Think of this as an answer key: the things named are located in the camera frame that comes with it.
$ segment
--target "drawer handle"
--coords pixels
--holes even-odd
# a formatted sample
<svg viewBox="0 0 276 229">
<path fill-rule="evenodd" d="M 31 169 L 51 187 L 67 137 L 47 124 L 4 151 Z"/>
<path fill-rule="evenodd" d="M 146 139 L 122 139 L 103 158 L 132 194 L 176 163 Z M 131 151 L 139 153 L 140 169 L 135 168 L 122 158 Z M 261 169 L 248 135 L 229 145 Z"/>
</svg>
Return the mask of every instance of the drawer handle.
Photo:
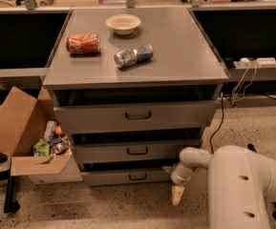
<svg viewBox="0 0 276 229">
<path fill-rule="evenodd" d="M 129 179 L 130 180 L 144 180 L 147 178 L 147 174 L 145 173 L 143 177 L 140 176 L 131 176 L 131 174 L 129 174 Z"/>
<path fill-rule="evenodd" d="M 129 156 L 144 156 L 148 154 L 148 147 L 146 147 L 145 152 L 131 152 L 130 149 L 127 149 L 127 154 Z"/>
<path fill-rule="evenodd" d="M 125 113 L 126 119 L 147 119 L 151 117 L 151 112 L 148 112 L 146 115 L 129 115 Z"/>
</svg>

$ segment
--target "soda can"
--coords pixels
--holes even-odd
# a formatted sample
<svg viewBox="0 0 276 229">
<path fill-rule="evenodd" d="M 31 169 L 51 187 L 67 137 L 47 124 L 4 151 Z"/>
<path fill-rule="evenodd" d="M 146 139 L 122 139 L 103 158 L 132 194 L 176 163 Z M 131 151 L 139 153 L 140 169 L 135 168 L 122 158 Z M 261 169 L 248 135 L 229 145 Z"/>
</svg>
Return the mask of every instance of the soda can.
<svg viewBox="0 0 276 229">
<path fill-rule="evenodd" d="M 52 147 L 53 154 L 61 155 L 65 151 L 67 151 L 71 146 L 71 142 L 69 139 L 65 139 L 62 142 L 55 143 Z"/>
<path fill-rule="evenodd" d="M 150 44 L 140 45 L 115 54 L 115 61 L 119 69 L 135 65 L 153 57 L 153 47 Z"/>
<path fill-rule="evenodd" d="M 97 34 L 74 34 L 65 40 L 68 52 L 74 54 L 99 53 L 99 36 Z"/>
<path fill-rule="evenodd" d="M 44 136 L 43 138 L 50 142 L 53 140 L 53 136 L 54 136 L 54 131 L 55 131 L 55 128 L 57 127 L 57 122 L 56 121 L 53 121 L 53 120 L 49 120 L 47 125 L 46 125 L 46 130 L 45 130 L 45 133 L 44 133 Z"/>
</svg>

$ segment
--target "white bowl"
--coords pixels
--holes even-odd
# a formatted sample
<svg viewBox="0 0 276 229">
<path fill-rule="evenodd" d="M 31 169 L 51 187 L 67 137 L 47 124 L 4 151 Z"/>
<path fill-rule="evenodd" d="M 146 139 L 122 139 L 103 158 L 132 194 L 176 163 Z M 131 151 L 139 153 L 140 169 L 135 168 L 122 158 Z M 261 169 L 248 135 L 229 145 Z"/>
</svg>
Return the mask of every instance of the white bowl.
<svg viewBox="0 0 276 229">
<path fill-rule="evenodd" d="M 140 19 L 131 14 L 116 14 L 106 20 L 108 27 L 116 34 L 131 34 L 140 25 Z"/>
</svg>

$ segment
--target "box flap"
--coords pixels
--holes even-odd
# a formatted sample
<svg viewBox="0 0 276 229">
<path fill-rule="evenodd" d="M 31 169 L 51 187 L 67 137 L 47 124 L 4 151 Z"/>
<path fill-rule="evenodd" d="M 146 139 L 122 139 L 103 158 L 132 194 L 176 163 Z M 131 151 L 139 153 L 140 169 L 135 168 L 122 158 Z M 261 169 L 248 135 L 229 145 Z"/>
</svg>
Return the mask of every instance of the box flap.
<svg viewBox="0 0 276 229">
<path fill-rule="evenodd" d="M 60 174 L 69 163 L 71 156 L 71 152 L 67 152 L 61 156 L 55 156 L 49 164 L 40 164 L 48 160 L 48 156 L 15 156 L 11 159 L 11 175 L 28 176 Z"/>
<path fill-rule="evenodd" d="M 13 87 L 0 108 L 0 153 L 30 156 L 46 123 L 37 99 Z"/>
<path fill-rule="evenodd" d="M 54 111 L 53 111 L 53 101 L 51 99 L 49 91 L 47 91 L 43 87 L 40 90 L 40 93 L 38 96 L 38 102 L 40 103 L 46 117 L 49 120 L 54 120 L 54 121 L 58 122 L 58 120 L 54 114 Z"/>
</svg>

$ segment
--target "cabinet top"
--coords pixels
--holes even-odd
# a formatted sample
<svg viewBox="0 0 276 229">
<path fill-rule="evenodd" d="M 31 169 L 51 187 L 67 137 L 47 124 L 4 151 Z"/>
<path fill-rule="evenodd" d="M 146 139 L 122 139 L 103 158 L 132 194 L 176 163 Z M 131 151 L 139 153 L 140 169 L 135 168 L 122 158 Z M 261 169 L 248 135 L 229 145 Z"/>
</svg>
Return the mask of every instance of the cabinet top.
<svg viewBox="0 0 276 229">
<path fill-rule="evenodd" d="M 106 26 L 114 14 L 137 16 L 141 24 L 131 35 L 120 36 Z M 65 39 L 95 33 L 101 52 L 71 55 Z M 119 70 L 114 54 L 151 44 L 150 61 Z M 227 80 L 222 62 L 211 50 L 186 8 L 77 9 L 63 33 L 44 81 L 51 90 L 138 87 L 181 84 L 217 84 Z"/>
</svg>

